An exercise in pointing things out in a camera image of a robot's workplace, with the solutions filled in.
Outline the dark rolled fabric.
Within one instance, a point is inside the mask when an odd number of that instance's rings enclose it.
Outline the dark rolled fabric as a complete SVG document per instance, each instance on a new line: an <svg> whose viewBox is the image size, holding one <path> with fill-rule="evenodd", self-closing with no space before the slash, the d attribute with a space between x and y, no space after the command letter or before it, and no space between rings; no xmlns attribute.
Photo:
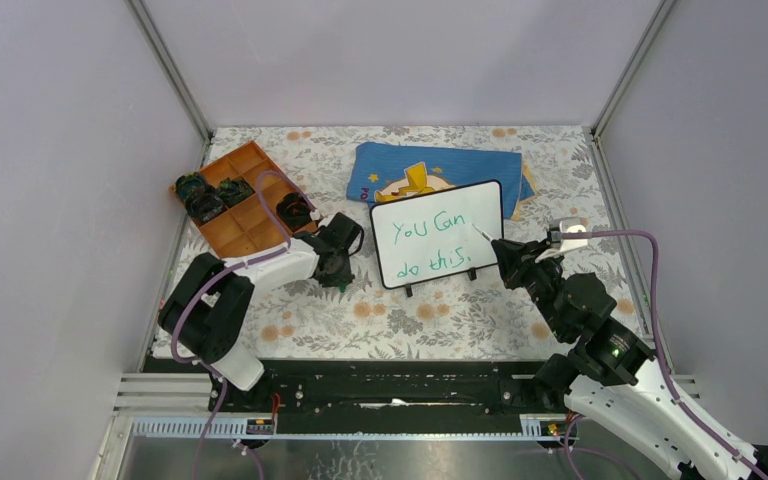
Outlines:
<svg viewBox="0 0 768 480"><path fill-rule="evenodd" d="M276 214L290 232L296 232L312 222L312 208L298 192L286 194L276 206Z"/></svg>
<svg viewBox="0 0 768 480"><path fill-rule="evenodd" d="M231 208L254 194L253 187L242 177L226 178L217 187L217 196Z"/></svg>
<svg viewBox="0 0 768 480"><path fill-rule="evenodd" d="M227 210L215 187L200 172L180 176L173 188L187 215L198 226L208 223Z"/></svg>

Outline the green whiteboard marker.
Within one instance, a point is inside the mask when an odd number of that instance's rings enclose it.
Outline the green whiteboard marker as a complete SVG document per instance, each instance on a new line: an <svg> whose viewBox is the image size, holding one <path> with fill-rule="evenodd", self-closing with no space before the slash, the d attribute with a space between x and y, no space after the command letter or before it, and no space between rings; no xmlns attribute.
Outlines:
<svg viewBox="0 0 768 480"><path fill-rule="evenodd" d="M477 227L477 226L476 226L476 225L474 225L474 224L473 224L473 228L474 228L474 229L477 231L477 233L478 233L478 234L479 234L479 235L480 235L482 238L484 238L484 239L485 239L485 240L487 240L488 242L492 242L492 241L494 240L494 238L493 238L493 237L491 237L491 236L490 236L490 235L489 235L487 232L485 232L484 230L480 229L479 227Z"/></svg>

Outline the dark rolled fabric middle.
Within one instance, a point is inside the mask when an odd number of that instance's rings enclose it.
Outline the dark rolled fabric middle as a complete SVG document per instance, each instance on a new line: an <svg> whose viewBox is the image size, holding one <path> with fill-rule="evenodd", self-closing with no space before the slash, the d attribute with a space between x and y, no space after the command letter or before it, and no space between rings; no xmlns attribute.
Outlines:
<svg viewBox="0 0 768 480"><path fill-rule="evenodd" d="M217 187L217 196L231 208L254 194L253 187L242 177L226 178Z"/></svg>

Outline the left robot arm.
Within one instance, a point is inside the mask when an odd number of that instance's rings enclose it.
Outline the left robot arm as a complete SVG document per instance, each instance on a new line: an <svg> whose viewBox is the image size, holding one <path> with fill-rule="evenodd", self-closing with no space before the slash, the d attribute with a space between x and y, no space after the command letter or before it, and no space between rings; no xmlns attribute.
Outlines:
<svg viewBox="0 0 768 480"><path fill-rule="evenodd" d="M172 340L173 357L197 361L232 386L232 398L248 411L269 401L265 367L242 344L246 312L252 300L297 281L314 280L324 288L345 288L353 280L351 256L364 230L343 213L325 217L313 231L299 231L287 243L247 257L196 256L164 302L160 329Z"/></svg>

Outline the dark rolled fabric right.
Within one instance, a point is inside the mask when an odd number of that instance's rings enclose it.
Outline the dark rolled fabric right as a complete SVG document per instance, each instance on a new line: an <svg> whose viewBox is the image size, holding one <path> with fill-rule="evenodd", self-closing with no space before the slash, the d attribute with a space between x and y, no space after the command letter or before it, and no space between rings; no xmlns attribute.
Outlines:
<svg viewBox="0 0 768 480"><path fill-rule="evenodd" d="M296 232L312 222L312 208L298 192L286 194L276 206L276 214L290 232Z"/></svg>

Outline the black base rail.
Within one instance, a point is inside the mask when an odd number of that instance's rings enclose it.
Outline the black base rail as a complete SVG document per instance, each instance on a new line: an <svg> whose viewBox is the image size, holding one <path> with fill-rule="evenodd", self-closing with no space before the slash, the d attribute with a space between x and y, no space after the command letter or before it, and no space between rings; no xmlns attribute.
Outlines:
<svg viewBox="0 0 768 480"><path fill-rule="evenodd" d="M564 415L581 372L548 361L267 360L247 390L211 383L210 407L263 413L284 435L521 432L522 415Z"/></svg>

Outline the small whiteboard black frame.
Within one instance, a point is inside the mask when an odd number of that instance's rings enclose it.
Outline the small whiteboard black frame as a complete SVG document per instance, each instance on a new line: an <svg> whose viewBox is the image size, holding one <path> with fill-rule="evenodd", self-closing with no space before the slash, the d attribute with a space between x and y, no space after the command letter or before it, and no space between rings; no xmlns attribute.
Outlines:
<svg viewBox="0 0 768 480"><path fill-rule="evenodd" d="M497 264L491 242L504 237L501 185L486 181L372 206L381 284L388 290L466 274Z"/></svg>

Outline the dark rolled fabric left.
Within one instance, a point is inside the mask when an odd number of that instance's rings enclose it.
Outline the dark rolled fabric left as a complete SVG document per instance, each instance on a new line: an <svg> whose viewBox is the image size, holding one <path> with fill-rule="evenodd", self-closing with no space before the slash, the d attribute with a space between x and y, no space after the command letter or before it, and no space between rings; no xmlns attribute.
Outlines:
<svg viewBox="0 0 768 480"><path fill-rule="evenodd" d="M180 176L173 188L187 215L198 226L208 223L227 210L215 187L200 172Z"/></svg>

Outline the blue cartoon cloth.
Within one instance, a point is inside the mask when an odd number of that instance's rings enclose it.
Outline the blue cartoon cloth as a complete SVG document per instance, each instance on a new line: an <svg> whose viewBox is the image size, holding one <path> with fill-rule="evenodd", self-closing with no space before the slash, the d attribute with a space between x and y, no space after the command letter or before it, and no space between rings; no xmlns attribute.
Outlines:
<svg viewBox="0 0 768 480"><path fill-rule="evenodd" d="M374 204L491 180L501 185L505 219L537 195L519 153L365 142L355 149L346 196Z"/></svg>

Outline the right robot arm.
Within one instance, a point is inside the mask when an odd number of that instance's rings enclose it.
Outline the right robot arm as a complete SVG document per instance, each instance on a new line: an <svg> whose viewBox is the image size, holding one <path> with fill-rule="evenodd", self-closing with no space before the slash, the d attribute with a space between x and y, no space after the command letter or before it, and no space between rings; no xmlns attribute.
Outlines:
<svg viewBox="0 0 768 480"><path fill-rule="evenodd" d="M536 374L537 405L599 424L671 479L768 479L768 445L742 440L678 386L660 338L647 342L614 319L617 302L595 274L563 275L564 254L593 236L490 242L504 286L525 289L556 339L572 346Z"/></svg>

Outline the orange compartment tray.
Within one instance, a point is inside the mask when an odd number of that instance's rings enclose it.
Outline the orange compartment tray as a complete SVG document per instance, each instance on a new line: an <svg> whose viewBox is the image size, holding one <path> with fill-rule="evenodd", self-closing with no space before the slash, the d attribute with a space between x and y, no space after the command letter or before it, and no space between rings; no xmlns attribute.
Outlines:
<svg viewBox="0 0 768 480"><path fill-rule="evenodd" d="M318 221L314 207L301 189L283 177L283 171L255 142L243 146L202 167L200 172L216 188L226 178L244 178L254 194L201 226L189 217L198 232L220 258L254 254L285 242L298 232L313 233ZM276 214L276 206L288 194L298 192L312 208L312 222L290 232Z"/></svg>

